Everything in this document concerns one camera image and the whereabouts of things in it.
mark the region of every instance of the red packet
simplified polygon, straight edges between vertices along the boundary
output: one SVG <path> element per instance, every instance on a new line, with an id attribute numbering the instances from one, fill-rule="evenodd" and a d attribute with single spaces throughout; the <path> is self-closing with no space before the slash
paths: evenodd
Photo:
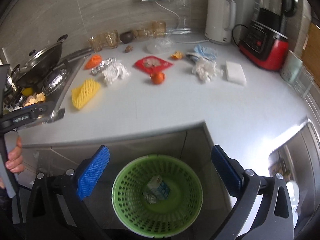
<path id="1" fill-rule="evenodd" d="M 155 56 L 148 56 L 148 57 L 139 59 L 135 63 L 135 65 L 138 69 L 142 70 L 143 72 L 147 74 L 152 74 L 152 73 L 160 72 L 166 68 L 169 68 L 173 64 Z"/>

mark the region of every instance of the blue gripper pad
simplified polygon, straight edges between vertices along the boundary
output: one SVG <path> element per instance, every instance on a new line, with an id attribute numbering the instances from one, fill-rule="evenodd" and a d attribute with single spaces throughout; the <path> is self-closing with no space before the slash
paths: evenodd
<path id="1" fill-rule="evenodd" d="M 229 157 L 220 145 L 215 145 L 211 150 L 211 161 L 215 166 L 223 184 L 226 186 L 230 196 L 238 198 L 242 191 L 242 181 L 235 169 L 232 167 Z"/>
<path id="2" fill-rule="evenodd" d="M 77 195 L 81 200 L 91 195 L 110 159 L 108 147 L 101 146 L 78 179 Z"/>

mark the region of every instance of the white countertop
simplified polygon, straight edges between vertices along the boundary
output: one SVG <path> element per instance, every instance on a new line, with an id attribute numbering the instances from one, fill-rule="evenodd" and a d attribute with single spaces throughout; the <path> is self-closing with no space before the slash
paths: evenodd
<path id="1" fill-rule="evenodd" d="M 174 38 L 203 39 L 199 35 Z M 72 106 L 71 90 L 93 77 L 90 71 L 81 68 L 61 105 L 66 109 L 64 118 L 21 130 L 24 145 L 50 147 L 111 142 L 179 131 L 205 122 L 213 143 L 220 144 L 230 158 L 237 159 L 244 169 L 269 176 L 269 154 L 289 139 L 280 142 L 279 136 L 310 113 L 279 73 L 257 68 L 236 46 L 207 42 L 203 45 L 218 52 L 218 66 L 224 66 L 226 60 L 242 65 L 247 79 L 245 87 L 221 78 L 203 84 L 191 73 L 192 62 L 172 61 L 171 53 L 156 55 L 174 65 L 164 70 L 163 84 L 153 85 L 148 74 L 133 67 L 137 60 L 150 55 L 144 48 L 146 43 L 131 43 L 130 53 L 124 53 L 126 45 L 103 50 L 100 53 L 103 58 L 117 57 L 132 75 L 108 88 L 103 84 L 97 95 L 78 111 Z M 177 43 L 172 53 L 191 51 L 194 46 Z M 93 78 L 102 83 L 102 78 Z M 259 204 L 253 208 L 251 222 Z"/>

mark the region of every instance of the green basket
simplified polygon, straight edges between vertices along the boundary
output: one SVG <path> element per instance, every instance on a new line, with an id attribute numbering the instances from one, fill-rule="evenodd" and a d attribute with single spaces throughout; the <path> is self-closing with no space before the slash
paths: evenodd
<path id="1" fill-rule="evenodd" d="M 171 191 L 166 200 L 149 204 L 142 190 L 156 175 L 161 175 Z M 184 231 L 196 220 L 202 201 L 202 187 L 195 172 L 166 155 L 148 155 L 130 162 L 112 187 L 112 205 L 120 221 L 146 237 L 163 238 Z"/>

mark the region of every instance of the silver bolt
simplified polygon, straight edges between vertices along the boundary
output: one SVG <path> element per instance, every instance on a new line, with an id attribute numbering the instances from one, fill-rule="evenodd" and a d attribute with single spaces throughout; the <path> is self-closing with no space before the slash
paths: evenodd
<path id="1" fill-rule="evenodd" d="M 245 170 L 245 173 L 246 173 L 247 175 L 249 175 L 249 176 L 253 176 L 253 175 L 254 175 L 254 171 L 251 170 L 251 169 Z"/>
<path id="2" fill-rule="evenodd" d="M 278 179 L 283 179 L 283 176 L 282 176 L 282 174 L 280 174 L 280 173 L 277 173 L 277 174 L 276 174 L 276 177 L 277 177 Z"/>
<path id="3" fill-rule="evenodd" d="M 44 174 L 42 172 L 37 175 L 38 179 L 42 179 L 43 177 L 44 177 Z"/>
<path id="4" fill-rule="evenodd" d="M 71 175 L 73 175 L 74 173 L 75 173 L 75 170 L 73 170 L 73 169 L 69 169 L 69 170 L 66 171 L 66 174 L 67 174 L 68 176 L 71 176 Z"/>

